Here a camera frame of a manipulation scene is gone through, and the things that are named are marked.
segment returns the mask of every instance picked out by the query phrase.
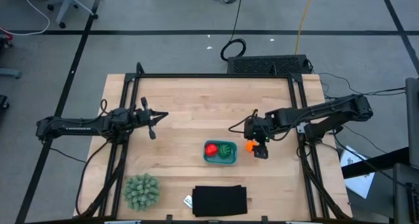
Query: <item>wooden table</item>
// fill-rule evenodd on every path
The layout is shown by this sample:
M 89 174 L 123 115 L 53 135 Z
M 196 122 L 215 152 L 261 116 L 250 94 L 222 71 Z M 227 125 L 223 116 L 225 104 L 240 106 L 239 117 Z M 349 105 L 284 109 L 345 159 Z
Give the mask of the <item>wooden table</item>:
M 118 107 L 123 79 L 124 75 L 108 75 L 103 92 L 108 109 Z M 319 76 L 303 75 L 303 79 L 308 105 L 323 103 Z M 300 103 L 297 85 L 295 89 Z M 271 221 L 310 220 L 301 162 L 295 154 L 295 130 L 284 140 L 267 144 L 267 160 L 253 157 L 246 151 L 242 135 L 227 130 L 250 115 L 253 109 L 259 109 L 259 114 L 263 115 L 265 111 L 291 107 L 286 79 L 146 78 L 140 79 L 137 105 L 141 105 L 143 96 L 147 97 L 150 108 L 168 111 L 169 115 L 155 128 L 157 139 L 150 140 L 148 128 L 136 129 L 131 135 L 123 186 L 128 177 L 147 172 L 160 180 L 162 196 L 154 208 L 138 213 L 127 207 L 121 195 L 118 219 L 162 220 L 167 214 L 172 214 L 174 220 L 214 219 L 196 218 L 183 199 L 192 195 L 196 185 L 242 185 L 247 187 L 248 213 L 218 219 L 258 221 L 262 215 L 267 215 Z M 236 143 L 236 164 L 206 163 L 202 153 L 207 140 Z M 103 138 L 94 137 L 88 156 L 103 142 Z M 323 142 L 335 146 L 332 136 L 325 136 Z M 110 148 L 108 145 L 98 153 L 86 170 L 79 200 L 82 211 L 103 186 Z M 318 145 L 318 157 L 325 188 L 342 210 L 352 216 L 336 151 Z M 314 186 L 313 192 L 317 214 L 321 216 Z M 111 191 L 107 214 L 111 212 L 113 195 Z

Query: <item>black cloth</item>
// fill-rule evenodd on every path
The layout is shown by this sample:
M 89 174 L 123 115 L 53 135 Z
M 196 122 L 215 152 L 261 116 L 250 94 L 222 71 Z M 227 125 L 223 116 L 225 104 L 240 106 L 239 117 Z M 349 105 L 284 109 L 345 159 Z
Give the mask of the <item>black cloth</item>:
M 192 213 L 196 217 L 246 214 L 246 187 L 197 186 L 192 190 Z

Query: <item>black metal frame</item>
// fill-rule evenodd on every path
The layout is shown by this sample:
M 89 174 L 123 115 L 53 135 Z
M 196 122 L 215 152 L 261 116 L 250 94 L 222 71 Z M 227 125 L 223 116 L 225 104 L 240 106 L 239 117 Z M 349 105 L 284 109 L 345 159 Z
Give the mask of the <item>black metal frame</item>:
M 122 87 L 122 96 L 120 99 L 120 107 L 124 107 L 126 104 L 127 99 L 127 93 L 128 93 L 128 87 L 131 82 L 134 82 L 132 95 L 130 99 L 130 105 L 133 105 L 136 102 L 137 99 L 137 92 L 138 92 L 138 86 L 139 81 L 141 78 L 269 78 L 269 79 L 287 79 L 288 86 L 289 86 L 289 94 L 291 98 L 291 105 L 292 107 L 297 108 L 297 97 L 295 94 L 295 88 L 294 88 L 294 81 L 297 82 L 298 88 L 299 88 L 299 94 L 301 98 L 301 105 L 303 107 L 307 107 L 307 101 L 306 101 L 306 95 L 304 91 L 304 85 L 302 81 L 301 75 L 267 75 L 267 74 L 259 74 L 259 75 L 229 75 L 229 74 L 194 74 L 194 73 L 186 73 L 186 74 L 147 74 L 144 73 L 144 70 L 141 66 L 137 66 L 137 72 L 139 73 L 127 73 L 125 74 L 124 78 L 124 86 Z M 302 138 L 300 136 L 297 136 L 299 148 L 300 148 L 300 154 L 301 154 L 301 164 L 304 166 L 304 164 L 308 164 L 306 151 L 302 142 Z M 39 181 L 39 178 L 41 176 L 43 166 L 45 165 L 46 158 L 48 156 L 48 151 L 51 146 L 51 141 L 48 141 L 45 146 L 43 147 L 43 151 L 41 152 L 41 155 L 39 157 L 37 167 L 35 168 L 31 183 L 29 184 L 27 193 L 25 195 L 24 203 L 22 204 L 22 207 L 20 209 L 18 218 L 16 219 L 16 223 L 24 223 L 27 211 L 29 210 L 30 203 L 32 201 L 33 195 L 35 194 L 37 182 Z M 111 152 L 109 155 L 109 162 L 108 167 L 106 171 L 106 177 L 105 182 L 109 180 L 112 172 L 113 172 L 113 166 L 115 164 L 115 158 L 117 153 L 117 144 L 113 143 Z M 314 167 L 315 175 L 317 180 L 319 181 L 320 185 L 322 185 L 322 179 L 321 179 L 321 171 L 319 166 L 319 160 L 318 155 L 316 151 L 315 146 L 310 146 L 311 149 L 311 155 L 312 155 L 312 164 Z M 122 150 L 123 152 L 127 152 L 128 150 L 128 142 L 122 144 Z M 120 192 L 122 189 L 122 179 L 123 179 L 124 171 L 120 173 L 120 176 L 117 179 L 117 184 L 115 186 L 115 195 L 113 197 L 113 204 L 111 208 L 111 215 L 106 216 L 105 210 L 106 210 L 106 204 L 107 199 L 105 198 L 100 206 L 98 217 L 80 217 L 78 219 L 68 219 L 68 220 L 55 220 L 55 221 L 44 221 L 39 222 L 41 223 L 104 223 L 105 221 L 116 221 L 117 220 L 117 212 L 118 212 L 118 205 L 120 201 Z M 324 223 L 348 223 L 348 220 L 345 219 L 329 219 L 329 209 L 326 205 L 325 199 L 319 195 L 320 204 L 321 204 L 321 211 L 322 211 L 322 217 L 318 217 L 316 214 L 316 205 L 314 203 L 314 196 L 313 196 L 313 190 L 312 190 L 312 182 L 310 181 L 310 178 L 308 174 L 304 173 L 304 184 L 306 189 L 306 196 L 308 201 L 308 209 L 310 212 L 310 219 L 312 221 L 322 221 Z M 267 221 L 267 217 L 263 218 L 263 223 L 285 223 L 283 221 Z M 167 220 L 141 220 L 142 223 L 168 223 Z M 207 221 L 172 221 L 175 223 L 207 223 Z M 223 223 L 233 224 L 233 223 L 260 223 L 260 221 L 223 221 Z

